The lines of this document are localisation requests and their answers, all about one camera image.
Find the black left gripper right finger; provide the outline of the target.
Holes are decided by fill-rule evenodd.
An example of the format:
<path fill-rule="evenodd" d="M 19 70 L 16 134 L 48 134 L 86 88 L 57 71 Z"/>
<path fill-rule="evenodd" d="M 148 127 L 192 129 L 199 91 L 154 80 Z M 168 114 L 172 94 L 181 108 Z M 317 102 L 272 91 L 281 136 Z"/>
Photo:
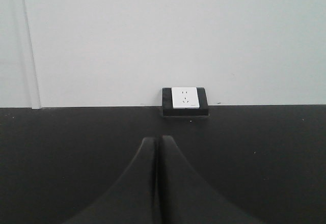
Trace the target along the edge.
<path fill-rule="evenodd" d="M 157 183 L 163 223 L 261 223 L 215 191 L 170 135 L 158 143 Z"/>

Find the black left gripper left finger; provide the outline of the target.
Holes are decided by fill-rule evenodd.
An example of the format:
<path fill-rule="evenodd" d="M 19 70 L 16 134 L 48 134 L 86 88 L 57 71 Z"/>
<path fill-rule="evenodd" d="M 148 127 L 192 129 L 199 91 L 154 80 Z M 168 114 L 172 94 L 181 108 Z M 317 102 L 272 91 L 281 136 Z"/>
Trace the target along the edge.
<path fill-rule="evenodd" d="M 154 223 L 156 139 L 143 138 L 118 180 L 65 223 Z"/>

